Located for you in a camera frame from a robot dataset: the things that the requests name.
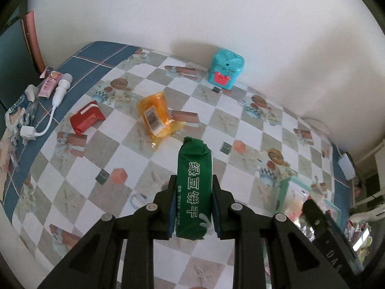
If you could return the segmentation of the clear wafer packet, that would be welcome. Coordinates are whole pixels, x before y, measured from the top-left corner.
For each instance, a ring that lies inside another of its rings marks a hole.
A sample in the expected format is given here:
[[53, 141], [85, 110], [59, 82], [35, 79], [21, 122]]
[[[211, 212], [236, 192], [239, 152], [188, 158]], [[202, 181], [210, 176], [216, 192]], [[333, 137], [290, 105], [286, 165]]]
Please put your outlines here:
[[302, 187], [289, 186], [287, 195], [284, 199], [282, 212], [298, 227], [300, 227], [300, 217], [304, 202], [309, 198], [309, 192]]

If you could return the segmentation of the pink tube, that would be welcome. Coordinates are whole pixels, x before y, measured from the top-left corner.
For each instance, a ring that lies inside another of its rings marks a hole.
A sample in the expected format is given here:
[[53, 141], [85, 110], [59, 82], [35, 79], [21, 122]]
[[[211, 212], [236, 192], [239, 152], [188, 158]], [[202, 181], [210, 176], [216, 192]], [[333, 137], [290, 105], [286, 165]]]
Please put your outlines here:
[[38, 96], [48, 99], [62, 77], [62, 73], [53, 70], [51, 67], [47, 67], [40, 76], [44, 81], [42, 82]]

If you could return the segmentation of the checkered tablecloth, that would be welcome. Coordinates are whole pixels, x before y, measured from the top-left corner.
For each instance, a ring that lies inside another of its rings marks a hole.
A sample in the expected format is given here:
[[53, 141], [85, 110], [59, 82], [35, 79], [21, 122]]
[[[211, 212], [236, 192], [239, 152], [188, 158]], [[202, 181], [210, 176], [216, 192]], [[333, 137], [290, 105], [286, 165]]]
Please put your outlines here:
[[[221, 186], [255, 212], [269, 215], [280, 180], [294, 176], [324, 183], [346, 225], [336, 148], [255, 89], [222, 91], [201, 66], [112, 42], [86, 46], [59, 71], [73, 77], [60, 107], [35, 102], [33, 125], [44, 136], [24, 142], [14, 131], [1, 135], [2, 205], [26, 288], [37, 287], [102, 214], [123, 217], [150, 203], [176, 173], [186, 136], [207, 144]], [[154, 150], [136, 105], [160, 91], [170, 115], [187, 124]], [[70, 118], [93, 100], [106, 119], [78, 136]]]

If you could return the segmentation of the white tray with green rim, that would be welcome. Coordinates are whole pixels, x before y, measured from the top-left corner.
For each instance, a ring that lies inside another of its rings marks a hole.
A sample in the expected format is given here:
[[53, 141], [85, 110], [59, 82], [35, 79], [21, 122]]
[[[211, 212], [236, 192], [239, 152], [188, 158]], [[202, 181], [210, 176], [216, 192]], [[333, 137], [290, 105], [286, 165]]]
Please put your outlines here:
[[[295, 177], [289, 177], [288, 179], [283, 180], [278, 189], [277, 193], [277, 199], [275, 202], [275, 212], [276, 213], [283, 213], [282, 207], [284, 204], [284, 199], [287, 195], [287, 191], [289, 186], [298, 186], [302, 187], [304, 190], [309, 192], [309, 198], [314, 200], [314, 202], [318, 205], [318, 207], [321, 209], [321, 211], [324, 214], [328, 214], [334, 222], [337, 224], [337, 226], [340, 228], [341, 224], [341, 210], [333, 205], [331, 202], [329, 202], [326, 198], [326, 195], [323, 194], [322, 188], [320, 185], [312, 185], [308, 186], [303, 184], [300, 180], [298, 180]], [[313, 243], [314, 241], [314, 231], [310, 224], [307, 222], [305, 216], [302, 214], [300, 217], [300, 227], [299, 229], [303, 232], [303, 234]], [[359, 273], [361, 273], [364, 270], [364, 267], [361, 262], [359, 262]]]

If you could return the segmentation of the turquoise toy box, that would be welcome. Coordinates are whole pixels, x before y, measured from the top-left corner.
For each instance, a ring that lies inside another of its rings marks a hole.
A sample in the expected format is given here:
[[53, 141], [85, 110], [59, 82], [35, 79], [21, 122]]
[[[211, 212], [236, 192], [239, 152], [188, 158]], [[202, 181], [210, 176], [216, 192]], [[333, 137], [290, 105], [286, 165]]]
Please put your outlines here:
[[244, 58], [230, 50], [220, 49], [215, 53], [207, 81], [225, 90], [231, 90], [245, 66]]

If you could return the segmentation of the green biscuit packet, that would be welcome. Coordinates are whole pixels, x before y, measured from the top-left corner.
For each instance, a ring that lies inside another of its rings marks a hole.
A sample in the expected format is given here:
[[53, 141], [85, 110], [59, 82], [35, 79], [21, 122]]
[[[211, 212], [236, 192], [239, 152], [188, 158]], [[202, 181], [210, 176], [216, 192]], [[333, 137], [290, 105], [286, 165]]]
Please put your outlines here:
[[211, 227], [212, 175], [212, 151], [185, 137], [178, 153], [176, 236], [201, 240]]

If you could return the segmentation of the red small box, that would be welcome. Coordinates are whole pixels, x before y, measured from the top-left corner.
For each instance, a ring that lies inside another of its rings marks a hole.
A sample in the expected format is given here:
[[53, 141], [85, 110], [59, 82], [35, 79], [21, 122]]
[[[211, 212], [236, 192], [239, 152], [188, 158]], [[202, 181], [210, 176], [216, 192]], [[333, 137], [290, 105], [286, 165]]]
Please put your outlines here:
[[71, 126], [76, 135], [81, 136], [87, 129], [98, 121], [106, 118], [101, 112], [96, 100], [89, 102], [70, 118]]

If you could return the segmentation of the orange snack packet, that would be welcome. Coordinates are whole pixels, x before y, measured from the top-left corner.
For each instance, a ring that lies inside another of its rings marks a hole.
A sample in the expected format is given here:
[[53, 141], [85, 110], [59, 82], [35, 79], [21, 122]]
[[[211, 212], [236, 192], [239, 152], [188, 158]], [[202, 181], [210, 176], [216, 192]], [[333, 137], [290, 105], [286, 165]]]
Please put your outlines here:
[[143, 98], [137, 103], [136, 108], [144, 121], [146, 133], [154, 150], [165, 138], [182, 130], [187, 124], [170, 115], [164, 91]]

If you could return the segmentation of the white power adapter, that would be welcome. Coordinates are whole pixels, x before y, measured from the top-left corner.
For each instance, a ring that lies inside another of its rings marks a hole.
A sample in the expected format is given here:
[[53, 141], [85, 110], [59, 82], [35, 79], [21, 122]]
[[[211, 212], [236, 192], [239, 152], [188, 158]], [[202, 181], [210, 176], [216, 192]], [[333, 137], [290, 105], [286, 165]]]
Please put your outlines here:
[[355, 178], [356, 176], [355, 167], [347, 153], [344, 153], [339, 156], [338, 165], [342, 170], [347, 181], [350, 181], [351, 179]]

